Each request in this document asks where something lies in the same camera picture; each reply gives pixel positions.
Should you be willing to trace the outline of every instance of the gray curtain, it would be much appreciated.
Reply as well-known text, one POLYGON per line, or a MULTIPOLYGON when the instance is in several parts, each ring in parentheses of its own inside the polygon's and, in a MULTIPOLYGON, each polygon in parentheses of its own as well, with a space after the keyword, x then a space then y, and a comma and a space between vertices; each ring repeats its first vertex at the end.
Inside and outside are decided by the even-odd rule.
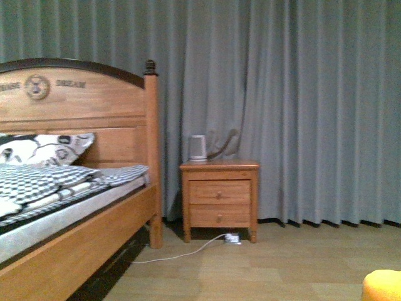
POLYGON ((261 163, 259 218, 401 223, 399 1, 3 0, 0 61, 160 74, 164 215, 188 137, 261 163))

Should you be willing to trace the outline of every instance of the white cable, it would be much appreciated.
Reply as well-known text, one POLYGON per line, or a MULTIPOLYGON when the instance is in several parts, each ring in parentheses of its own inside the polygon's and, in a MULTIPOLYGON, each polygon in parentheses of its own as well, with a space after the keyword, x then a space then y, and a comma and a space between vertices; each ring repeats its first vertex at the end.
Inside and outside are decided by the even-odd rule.
POLYGON ((170 259, 176 259, 176 258, 183 257, 183 256, 193 255, 193 254, 203 250, 209 243, 211 243, 211 242, 215 241, 216 239, 218 239, 218 238, 220 238, 222 236, 225 236, 225 235, 226 234, 221 234, 221 235, 213 238, 212 240, 209 240, 207 243, 205 243, 203 246, 201 246, 198 250, 196 250, 194 252, 191 252, 191 253, 188 253, 188 254, 182 254, 182 255, 178 255, 178 256, 170 257, 170 258, 154 259, 154 260, 149 260, 149 261, 131 261, 131 263, 150 263, 150 262, 155 262, 155 261, 170 260, 170 259))

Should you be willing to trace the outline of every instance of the bed frame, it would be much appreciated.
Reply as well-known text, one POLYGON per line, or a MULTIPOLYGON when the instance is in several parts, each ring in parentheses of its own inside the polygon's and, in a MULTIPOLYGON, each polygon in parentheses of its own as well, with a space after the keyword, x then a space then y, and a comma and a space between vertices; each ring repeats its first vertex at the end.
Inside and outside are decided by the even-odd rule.
POLYGON ((162 246, 155 63, 144 78, 99 63, 38 58, 0 64, 0 132, 79 134, 87 167, 149 166, 151 185, 0 270, 1 300, 65 300, 147 222, 162 246))

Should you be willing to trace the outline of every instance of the wooden floor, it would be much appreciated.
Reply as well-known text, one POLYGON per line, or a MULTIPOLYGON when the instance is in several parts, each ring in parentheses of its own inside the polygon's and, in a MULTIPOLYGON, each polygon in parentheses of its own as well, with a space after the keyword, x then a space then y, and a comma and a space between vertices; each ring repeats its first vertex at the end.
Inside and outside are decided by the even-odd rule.
MULTIPOLYGON (((136 261, 195 251, 219 231, 195 230, 189 244, 181 234, 177 225, 166 227, 164 247, 145 247, 136 261)), ((368 273, 401 270, 401 229, 393 226, 268 223, 259 225, 258 239, 217 240, 195 255, 131 265, 104 300, 360 300, 368 273)))

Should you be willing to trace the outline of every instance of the yellow cushion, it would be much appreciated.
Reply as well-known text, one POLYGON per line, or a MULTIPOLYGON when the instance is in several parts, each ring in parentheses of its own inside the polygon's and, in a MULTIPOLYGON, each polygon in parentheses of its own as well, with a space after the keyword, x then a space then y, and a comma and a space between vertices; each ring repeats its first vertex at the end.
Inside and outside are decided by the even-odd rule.
POLYGON ((362 301, 401 301, 401 271, 376 270, 367 275, 362 301))

